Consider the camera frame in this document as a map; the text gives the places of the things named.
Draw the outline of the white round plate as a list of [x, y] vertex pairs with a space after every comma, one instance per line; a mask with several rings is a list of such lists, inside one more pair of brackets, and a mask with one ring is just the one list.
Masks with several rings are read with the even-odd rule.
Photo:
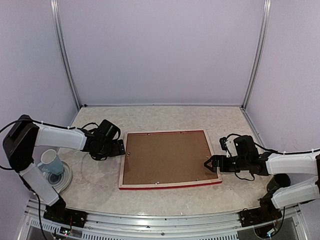
[[48, 183], [56, 190], [56, 192], [62, 193], [65, 191], [72, 182], [73, 173], [71, 167], [64, 161], [63, 163], [63, 173], [60, 175], [54, 175], [49, 172], [47, 167], [43, 163], [39, 163], [37, 167], [42, 172], [44, 178], [48, 181]]

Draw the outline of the aluminium post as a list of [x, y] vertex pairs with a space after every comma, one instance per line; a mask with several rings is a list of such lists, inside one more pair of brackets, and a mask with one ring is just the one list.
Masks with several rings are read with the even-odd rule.
[[80, 96], [76, 87], [76, 83], [74, 81], [70, 62], [67, 54], [67, 48], [65, 45], [63, 28], [60, 17], [59, 3], [57, 0], [50, 0], [50, 8], [52, 13], [54, 30], [57, 38], [57, 45], [59, 48], [63, 69], [65, 72], [66, 80], [72, 95], [73, 102], [75, 104], [76, 109], [79, 111], [82, 107], [82, 103], [80, 100]]
[[268, 31], [268, 24], [270, 19], [270, 12], [271, 12], [271, 0], [265, 0], [263, 2], [263, 11], [262, 11], [262, 18], [261, 18], [261, 24], [260, 24], [260, 30], [258, 34], [258, 41], [257, 46], [254, 54], [253, 64], [249, 75], [249, 82], [245, 91], [244, 99], [241, 105], [242, 110], [245, 112], [249, 106], [250, 98], [253, 93], [254, 85], [257, 79], [259, 66], [261, 63], [263, 51], [264, 51], [264, 45], [265, 40], [267, 36]]

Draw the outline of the light blue cup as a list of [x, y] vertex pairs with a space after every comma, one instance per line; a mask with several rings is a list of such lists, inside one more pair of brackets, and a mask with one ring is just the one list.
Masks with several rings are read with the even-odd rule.
[[40, 163], [37, 167], [44, 173], [51, 173], [56, 176], [64, 172], [63, 162], [54, 149], [48, 149], [41, 155]]

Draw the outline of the aluminium front rail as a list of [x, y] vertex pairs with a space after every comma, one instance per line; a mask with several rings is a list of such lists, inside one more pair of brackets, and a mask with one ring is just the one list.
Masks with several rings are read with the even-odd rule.
[[30, 199], [18, 240], [308, 240], [298, 206], [287, 207], [284, 220], [242, 226], [239, 213], [146, 216], [88, 211], [84, 227], [39, 219], [44, 204]]

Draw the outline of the left aluminium post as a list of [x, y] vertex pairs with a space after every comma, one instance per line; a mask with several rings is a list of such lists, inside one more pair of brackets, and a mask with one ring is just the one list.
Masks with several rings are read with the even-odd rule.
[[76, 109], [79, 111], [82, 107], [82, 103], [80, 100], [80, 96], [76, 87], [76, 83], [74, 81], [70, 62], [67, 54], [67, 48], [65, 45], [63, 28], [60, 17], [59, 3], [57, 0], [50, 0], [50, 8], [52, 13], [54, 30], [57, 38], [57, 45], [59, 48], [63, 69], [65, 72], [66, 80], [72, 95], [73, 102], [75, 104]]

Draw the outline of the right aluminium post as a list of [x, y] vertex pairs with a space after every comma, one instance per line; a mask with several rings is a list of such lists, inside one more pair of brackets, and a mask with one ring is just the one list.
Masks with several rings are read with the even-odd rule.
[[264, 51], [264, 45], [265, 40], [267, 36], [268, 31], [268, 24], [270, 19], [270, 12], [271, 12], [271, 0], [265, 0], [263, 2], [263, 11], [262, 11], [262, 18], [261, 18], [261, 24], [260, 24], [260, 30], [258, 34], [258, 41], [257, 46], [254, 54], [253, 64], [249, 75], [249, 82], [245, 91], [244, 99], [241, 105], [242, 110], [245, 112], [249, 106], [250, 98], [253, 93], [254, 85], [257, 79], [259, 66], [261, 63], [263, 51]]

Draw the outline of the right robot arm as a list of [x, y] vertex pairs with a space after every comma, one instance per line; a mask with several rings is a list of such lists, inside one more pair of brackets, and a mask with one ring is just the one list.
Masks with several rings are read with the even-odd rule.
[[267, 193], [259, 199], [259, 207], [239, 213], [243, 227], [280, 219], [285, 207], [309, 202], [320, 197], [320, 151], [278, 152], [264, 149], [250, 135], [235, 134], [231, 153], [227, 137], [219, 140], [225, 155], [212, 155], [204, 162], [211, 172], [238, 174], [248, 171], [254, 176], [272, 176]]

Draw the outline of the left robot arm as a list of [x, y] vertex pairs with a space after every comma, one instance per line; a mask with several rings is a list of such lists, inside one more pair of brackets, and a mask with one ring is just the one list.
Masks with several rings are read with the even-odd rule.
[[58, 149], [88, 153], [95, 161], [104, 161], [126, 153], [119, 127], [106, 119], [100, 124], [92, 122], [91, 126], [91, 129], [87, 124], [83, 127], [59, 126], [37, 121], [23, 114], [1, 129], [2, 132], [8, 130], [2, 142], [9, 164], [6, 170], [16, 172], [37, 199], [45, 203], [43, 217], [46, 220], [82, 226], [87, 213], [66, 207], [65, 200], [45, 179], [39, 165], [35, 163], [36, 148], [45, 149], [41, 159], [49, 163], [57, 160]]

